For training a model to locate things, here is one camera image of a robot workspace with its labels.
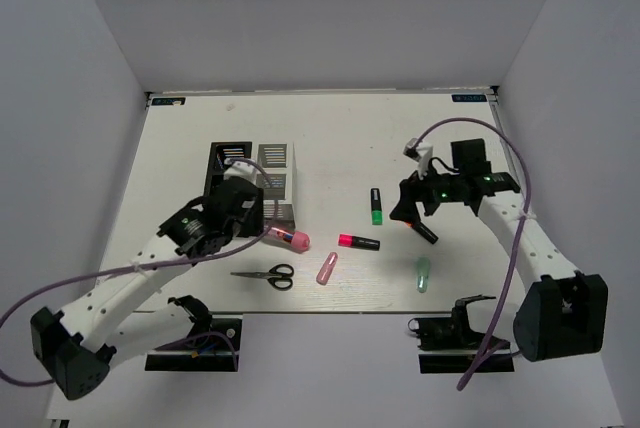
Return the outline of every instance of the green marker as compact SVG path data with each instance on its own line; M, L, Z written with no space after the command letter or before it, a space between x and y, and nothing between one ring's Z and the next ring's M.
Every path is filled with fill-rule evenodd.
M382 224L382 201L378 188L371 188L371 223L374 225Z
M429 283L429 272L431 271L431 261L426 256L421 256L416 261L416 272L418 274L418 291L424 293L427 291Z

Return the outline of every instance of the scissors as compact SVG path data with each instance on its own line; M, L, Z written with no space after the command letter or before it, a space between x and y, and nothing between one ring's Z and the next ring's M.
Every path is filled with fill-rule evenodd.
M267 280L276 290L287 291L293 287L293 273L293 266L283 263L274 266L269 271L246 271L231 274L234 276Z

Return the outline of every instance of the gray wall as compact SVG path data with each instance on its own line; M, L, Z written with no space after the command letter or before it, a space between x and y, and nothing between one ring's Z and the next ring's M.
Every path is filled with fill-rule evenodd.
M96 0L149 91L498 84L544 0Z
M144 96L93 0L0 0L0 311L98 267L144 119ZM46 375L30 303L0 333L0 364ZM0 382L2 426L41 426L50 388Z
M603 359L640 426L640 0L548 0L504 81L503 117L558 246L609 285Z

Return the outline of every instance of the pink object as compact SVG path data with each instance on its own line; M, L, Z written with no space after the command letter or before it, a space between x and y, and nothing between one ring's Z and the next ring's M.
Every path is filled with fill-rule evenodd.
M327 259L322 264L322 268L318 272L318 276L316 276L316 281L320 285L326 285L329 281L329 277L331 276L331 272L333 271L333 267L336 266L336 262L338 261L338 254L334 251L329 253Z
M309 235L306 233L301 231L288 231L277 226L271 227L266 236L275 240L283 241L298 252L307 251L311 244Z
M338 238L338 245L340 245L340 246L351 246L352 241L353 241L353 236L351 236L351 235L340 235L340 238Z

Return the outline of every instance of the pink marker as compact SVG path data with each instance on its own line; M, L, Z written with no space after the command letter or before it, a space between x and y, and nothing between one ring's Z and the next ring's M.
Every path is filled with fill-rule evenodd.
M301 231L288 231L277 226L271 227L266 236L268 236L269 238L273 238L274 240L284 241L286 244L290 245L291 248L298 252L307 251L309 249L309 245L311 244L309 235L307 235L306 233L303 233Z
M331 276L331 272L333 271L333 267L336 266L336 262L338 261L338 254L335 252L329 253L327 259L322 264L322 268L318 272L318 276L316 276L316 281L320 285L326 285L329 281L329 277Z

